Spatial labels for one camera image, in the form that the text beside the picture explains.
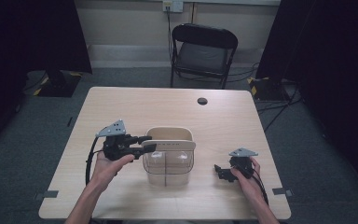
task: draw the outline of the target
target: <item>black chair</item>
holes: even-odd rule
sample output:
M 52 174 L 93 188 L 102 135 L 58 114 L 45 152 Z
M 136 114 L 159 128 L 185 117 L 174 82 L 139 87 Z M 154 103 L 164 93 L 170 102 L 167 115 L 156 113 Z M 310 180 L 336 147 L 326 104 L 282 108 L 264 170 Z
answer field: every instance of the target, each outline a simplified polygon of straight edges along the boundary
M 237 37 L 230 31 L 209 26 L 186 23 L 172 30 L 173 74 L 193 74 L 220 79 L 222 89 L 226 87 L 228 72 L 235 50 Z

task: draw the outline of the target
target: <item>gray carpet floor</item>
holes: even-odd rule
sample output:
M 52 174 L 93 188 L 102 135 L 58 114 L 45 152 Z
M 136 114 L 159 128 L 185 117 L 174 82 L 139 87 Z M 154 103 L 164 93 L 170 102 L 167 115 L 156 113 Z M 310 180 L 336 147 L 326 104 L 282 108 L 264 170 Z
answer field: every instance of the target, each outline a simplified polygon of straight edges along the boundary
M 233 68 L 236 74 L 250 68 Z M 29 74 L 32 85 L 43 72 Z M 249 90 L 245 75 L 229 78 L 227 89 Z M 0 223 L 62 223 L 38 216 L 37 193 L 48 189 L 77 115 L 93 86 L 168 88 L 170 68 L 96 68 L 79 81 L 71 98 L 35 97 L 25 92 L 21 110 L 0 133 Z M 219 89 L 217 82 L 176 77 L 175 88 Z M 294 86 L 287 86 L 293 94 Z M 263 126 L 269 126 L 283 103 L 255 101 Z M 323 138 L 317 118 L 303 102 L 288 106 L 269 126 L 266 137 L 292 216 L 288 223 L 358 223 L 358 175 Z

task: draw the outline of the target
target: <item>clear plastic container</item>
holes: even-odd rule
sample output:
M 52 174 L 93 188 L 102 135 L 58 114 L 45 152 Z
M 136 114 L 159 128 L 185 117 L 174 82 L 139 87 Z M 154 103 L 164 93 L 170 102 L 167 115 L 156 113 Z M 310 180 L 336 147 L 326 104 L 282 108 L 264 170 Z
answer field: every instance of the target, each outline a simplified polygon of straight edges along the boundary
M 146 132 L 153 140 L 143 146 L 157 144 L 156 151 L 143 155 L 149 183 L 158 186 L 185 185 L 194 165 L 193 134 L 181 127 L 155 127 Z

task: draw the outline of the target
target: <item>wooden table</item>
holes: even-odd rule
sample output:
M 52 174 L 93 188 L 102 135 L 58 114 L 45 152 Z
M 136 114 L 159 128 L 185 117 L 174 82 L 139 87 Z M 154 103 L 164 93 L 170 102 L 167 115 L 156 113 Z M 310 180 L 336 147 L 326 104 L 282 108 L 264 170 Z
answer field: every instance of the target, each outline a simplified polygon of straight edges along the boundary
M 208 104 L 199 105 L 200 97 Z M 154 126 L 188 128 L 197 143 L 194 167 L 187 185 L 159 187 L 148 183 L 142 160 L 126 165 L 102 194 L 94 218 L 255 219 L 238 182 L 219 179 L 213 168 L 215 164 L 228 168 L 228 152 L 238 147 L 259 153 L 256 159 L 272 212 L 278 219 L 291 216 L 285 195 L 272 192 L 282 183 L 248 91 L 114 87 L 89 90 L 48 188 L 59 193 L 57 198 L 44 199 L 39 216 L 68 217 L 85 186 L 85 160 L 95 134 L 118 119 L 134 136 Z

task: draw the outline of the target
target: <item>chair backrest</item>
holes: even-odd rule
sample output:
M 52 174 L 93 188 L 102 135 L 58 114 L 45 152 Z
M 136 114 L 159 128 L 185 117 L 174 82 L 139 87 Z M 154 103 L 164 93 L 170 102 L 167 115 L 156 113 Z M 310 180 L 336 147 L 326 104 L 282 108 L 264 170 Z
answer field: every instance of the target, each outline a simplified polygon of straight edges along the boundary
M 230 31 L 221 28 L 185 23 L 172 30 L 172 40 L 195 45 L 220 49 L 236 49 L 237 37 Z

